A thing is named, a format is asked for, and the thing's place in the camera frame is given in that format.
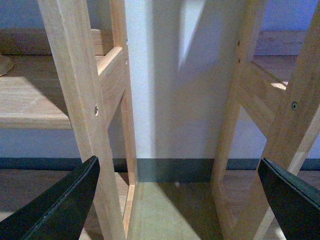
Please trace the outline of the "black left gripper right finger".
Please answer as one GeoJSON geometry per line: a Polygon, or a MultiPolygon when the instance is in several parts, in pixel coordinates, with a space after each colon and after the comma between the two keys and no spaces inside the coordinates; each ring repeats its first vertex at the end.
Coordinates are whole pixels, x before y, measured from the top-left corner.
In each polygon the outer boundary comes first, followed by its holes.
{"type": "Polygon", "coordinates": [[[258,175],[269,206],[288,240],[320,238],[320,191],[263,158],[258,175]]]}

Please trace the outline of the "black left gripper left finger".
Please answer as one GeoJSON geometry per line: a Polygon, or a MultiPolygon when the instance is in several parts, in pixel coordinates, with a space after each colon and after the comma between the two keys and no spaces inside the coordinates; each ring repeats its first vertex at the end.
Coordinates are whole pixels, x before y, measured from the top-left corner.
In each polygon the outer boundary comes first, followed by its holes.
{"type": "Polygon", "coordinates": [[[90,157],[30,203],[2,220],[2,240],[78,240],[92,206],[100,174],[90,157]]]}

